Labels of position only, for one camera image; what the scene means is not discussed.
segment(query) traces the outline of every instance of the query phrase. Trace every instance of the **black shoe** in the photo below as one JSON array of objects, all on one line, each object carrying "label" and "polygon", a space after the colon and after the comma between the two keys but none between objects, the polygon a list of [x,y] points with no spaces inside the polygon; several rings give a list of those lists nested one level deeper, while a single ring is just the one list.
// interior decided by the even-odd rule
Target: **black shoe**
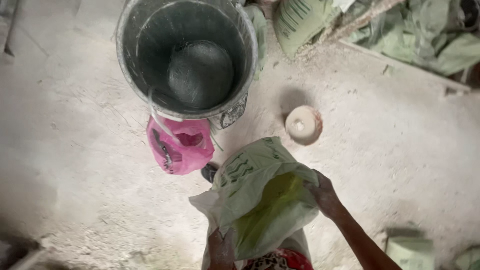
[{"label": "black shoe", "polygon": [[213,184],[213,177],[218,169],[215,168],[211,163],[208,163],[201,169],[202,176],[211,184]]}]

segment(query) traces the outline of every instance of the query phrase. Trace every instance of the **dusty floor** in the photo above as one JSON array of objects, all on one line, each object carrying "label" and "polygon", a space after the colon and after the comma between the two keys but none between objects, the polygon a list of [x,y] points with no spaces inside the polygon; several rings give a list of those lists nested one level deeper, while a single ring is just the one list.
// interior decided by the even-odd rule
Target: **dusty floor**
[{"label": "dusty floor", "polygon": [[[146,143],[148,112],[120,71],[113,42],[122,0],[21,0],[0,65],[0,217],[55,247],[51,259],[100,269],[198,269],[206,218],[188,202],[209,188],[199,172],[162,172]],[[270,27],[268,63],[247,111],[216,136],[225,152],[280,136],[329,176],[378,241],[389,226],[434,240],[437,264],[480,242],[480,100],[342,47],[288,61]],[[309,147],[281,114],[309,103],[324,120]],[[317,269],[360,269],[329,220],[306,227]]]}]

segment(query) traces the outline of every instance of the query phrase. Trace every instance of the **pink plastic bag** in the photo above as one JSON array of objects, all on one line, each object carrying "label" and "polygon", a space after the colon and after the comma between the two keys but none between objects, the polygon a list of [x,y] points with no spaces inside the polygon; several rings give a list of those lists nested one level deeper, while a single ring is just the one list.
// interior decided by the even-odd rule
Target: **pink plastic bag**
[{"label": "pink plastic bag", "polygon": [[152,116],[147,137],[157,163],[169,174],[188,174],[203,168],[215,151],[210,138],[210,123],[203,120],[174,120],[158,117],[180,143],[160,128]]}]

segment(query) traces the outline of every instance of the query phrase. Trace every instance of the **green printed sack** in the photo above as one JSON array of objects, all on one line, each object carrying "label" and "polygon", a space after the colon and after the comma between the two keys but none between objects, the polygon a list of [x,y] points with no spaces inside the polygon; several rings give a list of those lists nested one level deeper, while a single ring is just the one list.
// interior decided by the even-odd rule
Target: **green printed sack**
[{"label": "green printed sack", "polygon": [[237,261],[257,258],[317,216],[304,180],[318,186],[316,173],[296,162],[279,137],[267,137],[225,161],[212,189],[191,197],[190,203],[208,218],[209,234],[217,227],[223,234],[234,228]]}]

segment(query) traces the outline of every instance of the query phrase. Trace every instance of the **cement bag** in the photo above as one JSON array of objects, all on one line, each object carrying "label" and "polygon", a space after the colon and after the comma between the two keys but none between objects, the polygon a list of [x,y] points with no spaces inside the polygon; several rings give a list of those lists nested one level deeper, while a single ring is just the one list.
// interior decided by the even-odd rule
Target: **cement bag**
[{"label": "cement bag", "polygon": [[177,122],[157,117],[168,131],[150,116],[147,137],[155,160],[166,173],[188,174],[203,168],[212,159],[215,148],[207,119]]},{"label": "cement bag", "polygon": [[341,14],[341,9],[332,3],[333,0],[281,1],[274,15],[274,29],[282,51],[289,58]]},{"label": "cement bag", "polygon": [[318,186],[317,175],[298,163],[279,137],[243,147],[214,177],[212,190],[190,198],[211,229],[224,235],[235,230],[236,261],[257,258],[278,248],[318,214],[313,196],[302,182]]}]

